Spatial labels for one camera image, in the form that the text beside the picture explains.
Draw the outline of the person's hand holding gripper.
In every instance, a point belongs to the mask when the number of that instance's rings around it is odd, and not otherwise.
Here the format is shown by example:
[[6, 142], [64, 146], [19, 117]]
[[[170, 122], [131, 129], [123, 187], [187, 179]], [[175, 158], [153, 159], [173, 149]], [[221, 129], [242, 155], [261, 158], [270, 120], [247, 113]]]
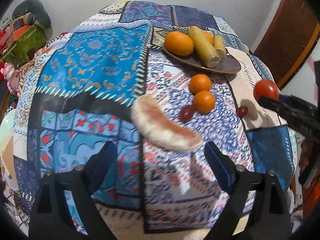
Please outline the person's hand holding gripper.
[[299, 167], [301, 170], [304, 170], [309, 164], [309, 158], [311, 156], [313, 142], [308, 139], [304, 139], [300, 146], [301, 154], [299, 160]]

